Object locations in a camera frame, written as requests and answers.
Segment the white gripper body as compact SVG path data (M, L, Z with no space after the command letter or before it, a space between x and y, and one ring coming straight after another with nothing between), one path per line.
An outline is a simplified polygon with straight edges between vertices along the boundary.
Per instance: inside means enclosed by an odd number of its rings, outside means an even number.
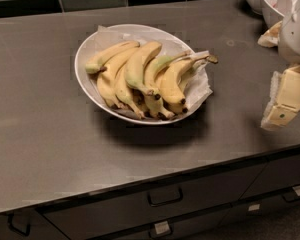
M300 64L300 0L292 4L279 32L279 55L289 63Z

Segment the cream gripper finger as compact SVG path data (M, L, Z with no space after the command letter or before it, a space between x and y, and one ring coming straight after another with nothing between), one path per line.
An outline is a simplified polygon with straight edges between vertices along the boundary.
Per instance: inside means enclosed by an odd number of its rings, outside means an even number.
M283 73L275 71L270 84L268 102L261 127L274 131L287 126L300 112L300 64L287 68Z
M262 47L275 47L278 45L279 32L281 29L282 22L279 21L271 26L264 34L262 34L257 43Z

